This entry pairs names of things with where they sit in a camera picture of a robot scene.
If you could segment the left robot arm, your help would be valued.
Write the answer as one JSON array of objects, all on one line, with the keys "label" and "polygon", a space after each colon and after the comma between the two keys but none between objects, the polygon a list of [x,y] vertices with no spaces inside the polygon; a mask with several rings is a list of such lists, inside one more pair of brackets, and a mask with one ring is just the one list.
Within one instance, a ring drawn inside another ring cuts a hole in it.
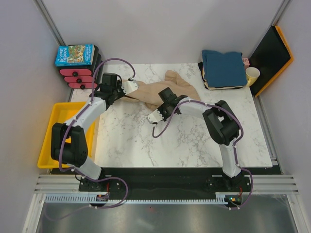
[{"label": "left robot arm", "polygon": [[89,127],[116,100],[125,96],[121,77],[115,73],[104,73],[86,104],[65,123],[52,127],[51,158],[58,161],[62,172],[74,170],[90,179],[96,191],[105,189],[107,180],[101,176],[102,168],[88,157],[86,132]]}]

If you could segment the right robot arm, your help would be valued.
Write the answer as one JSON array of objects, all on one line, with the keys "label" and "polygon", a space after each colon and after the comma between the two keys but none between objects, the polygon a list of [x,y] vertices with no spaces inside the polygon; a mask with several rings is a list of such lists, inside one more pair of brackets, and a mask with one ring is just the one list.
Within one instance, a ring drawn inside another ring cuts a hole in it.
[{"label": "right robot arm", "polygon": [[168,127],[175,114],[190,115],[204,120],[210,137],[219,145],[223,162],[223,187],[234,191],[243,179],[242,167],[238,162],[237,143],[243,137],[242,125],[226,101],[207,104],[186,95],[177,96],[170,88],[159,92],[163,101],[156,109],[160,121]]}]

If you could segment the beige t-shirt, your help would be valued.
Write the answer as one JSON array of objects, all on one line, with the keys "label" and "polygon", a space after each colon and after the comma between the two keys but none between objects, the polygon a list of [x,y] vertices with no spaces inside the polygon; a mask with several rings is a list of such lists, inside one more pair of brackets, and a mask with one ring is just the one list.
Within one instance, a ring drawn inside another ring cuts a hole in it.
[{"label": "beige t-shirt", "polygon": [[167,87],[178,97],[180,95],[186,95],[194,100],[201,100],[194,86],[186,82],[177,72],[172,70],[166,71],[165,79],[163,81],[155,83],[137,81],[137,83],[138,89],[135,92],[122,97],[121,100],[127,102],[142,102],[148,109],[153,111],[163,104],[159,92]]}]

